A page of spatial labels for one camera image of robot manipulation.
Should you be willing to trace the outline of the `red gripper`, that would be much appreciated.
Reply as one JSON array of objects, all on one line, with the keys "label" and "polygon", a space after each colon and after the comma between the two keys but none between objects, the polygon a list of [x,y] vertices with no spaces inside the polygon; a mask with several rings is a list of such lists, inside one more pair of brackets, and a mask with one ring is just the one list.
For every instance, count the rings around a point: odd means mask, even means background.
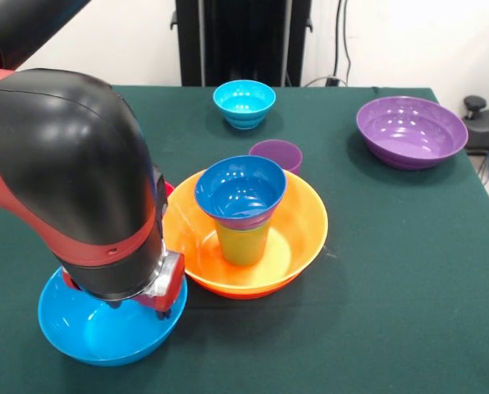
[{"label": "red gripper", "polygon": [[134,295],[116,296],[112,300],[93,295],[78,284],[64,267],[61,267],[61,270],[62,279],[69,288],[83,291],[97,300],[102,300],[112,309],[118,309],[123,301],[133,300],[143,307],[154,310],[158,319],[164,320],[171,317],[171,307],[181,292],[185,274],[185,256],[175,251],[165,250],[158,260],[158,267],[150,276],[149,284]]}]

